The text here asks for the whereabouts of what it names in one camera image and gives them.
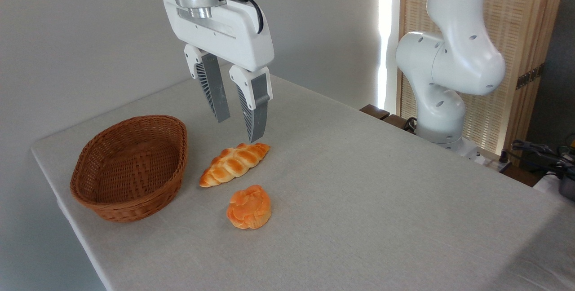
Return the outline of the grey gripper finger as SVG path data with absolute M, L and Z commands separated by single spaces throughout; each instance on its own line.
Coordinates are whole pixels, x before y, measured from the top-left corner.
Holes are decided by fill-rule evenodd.
M 251 72 L 233 65 L 230 78 L 238 90 L 248 138 L 251 143 L 256 142 L 265 133 L 268 102 L 273 99 L 269 69 Z
M 209 52 L 186 44 L 184 48 L 191 77 L 199 80 L 203 94 L 218 123 L 230 117 L 218 58 Z

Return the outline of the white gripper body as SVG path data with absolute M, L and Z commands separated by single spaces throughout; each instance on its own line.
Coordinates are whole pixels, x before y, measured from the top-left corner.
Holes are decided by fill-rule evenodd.
M 274 47 L 265 15 L 245 0 L 164 0 L 175 35 L 249 71 L 268 66 Z

